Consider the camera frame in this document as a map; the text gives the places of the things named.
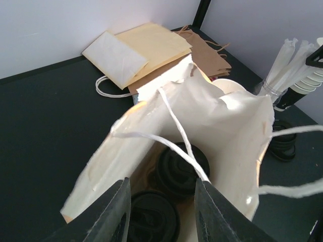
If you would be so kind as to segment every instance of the white paper bag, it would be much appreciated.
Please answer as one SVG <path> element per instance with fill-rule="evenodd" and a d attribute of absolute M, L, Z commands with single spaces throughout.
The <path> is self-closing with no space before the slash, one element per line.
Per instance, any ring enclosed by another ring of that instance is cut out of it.
<path fill-rule="evenodd" d="M 252 219 L 258 196 L 259 167 L 272 134 L 274 111 L 269 96 L 254 96 L 225 81 L 219 87 L 205 80 L 191 58 L 182 60 L 157 79 L 138 89 L 142 100 L 112 127 L 91 157 L 61 210 L 71 221 L 113 183 L 130 177 L 132 193 L 144 189 L 145 170 L 153 162 L 155 141 L 117 138 L 116 134 L 141 132 L 183 141 L 165 103 L 156 91 L 166 93 L 172 111 L 192 145 L 207 156 L 210 182 L 241 213 Z M 181 206 L 178 241 L 197 241 L 194 204 Z"/>

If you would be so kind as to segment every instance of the clear glass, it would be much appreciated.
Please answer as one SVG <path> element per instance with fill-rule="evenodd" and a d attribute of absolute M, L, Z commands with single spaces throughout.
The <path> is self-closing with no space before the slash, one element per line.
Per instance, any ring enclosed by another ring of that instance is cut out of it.
<path fill-rule="evenodd" d="M 279 92 L 273 89 L 270 85 L 268 85 L 266 79 L 264 79 L 262 82 L 260 82 L 258 85 L 254 87 L 252 94 L 257 96 L 269 95 L 272 99 L 273 107 L 275 107 L 285 93 L 286 93 L 286 90 L 283 92 Z"/>

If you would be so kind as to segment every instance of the black table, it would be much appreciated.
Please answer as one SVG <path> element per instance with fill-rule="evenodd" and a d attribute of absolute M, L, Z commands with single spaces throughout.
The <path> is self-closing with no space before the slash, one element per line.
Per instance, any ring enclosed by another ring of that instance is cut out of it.
<path fill-rule="evenodd" d="M 230 79 L 249 91 L 261 81 L 222 53 L 232 66 Z M 0 80 L 0 241 L 38 241 L 65 224 L 59 210 L 78 175 L 111 125 L 133 105 L 131 97 L 99 96 L 94 82 L 101 76 L 78 57 Z M 100 87 L 114 94 L 127 92 L 112 82 Z M 315 123 L 295 106 L 277 117 L 297 126 Z M 322 146 L 323 134 L 300 134 L 292 162 L 265 156 L 260 184 L 295 186 L 321 178 Z M 323 195 L 299 200 L 261 196 L 254 223 L 278 241 L 306 241 L 322 201 Z"/>

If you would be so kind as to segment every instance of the black post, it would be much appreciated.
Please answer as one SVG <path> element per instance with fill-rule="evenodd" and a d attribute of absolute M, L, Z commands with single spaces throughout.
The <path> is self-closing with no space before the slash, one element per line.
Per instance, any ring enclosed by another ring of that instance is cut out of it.
<path fill-rule="evenodd" d="M 210 2 L 211 0 L 201 0 L 192 24 L 193 27 L 201 28 Z"/>

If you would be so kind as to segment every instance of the wall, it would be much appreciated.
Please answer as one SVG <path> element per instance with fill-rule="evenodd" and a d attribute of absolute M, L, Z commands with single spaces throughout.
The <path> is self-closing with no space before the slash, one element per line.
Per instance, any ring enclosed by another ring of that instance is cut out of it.
<path fill-rule="evenodd" d="M 286 38 L 312 43 L 323 37 L 322 0 L 213 0 L 202 31 L 264 78 Z M 323 87 L 297 103 L 323 124 Z"/>
<path fill-rule="evenodd" d="M 197 0 L 3 0 L 0 78 L 77 57 L 104 30 L 193 22 Z"/>

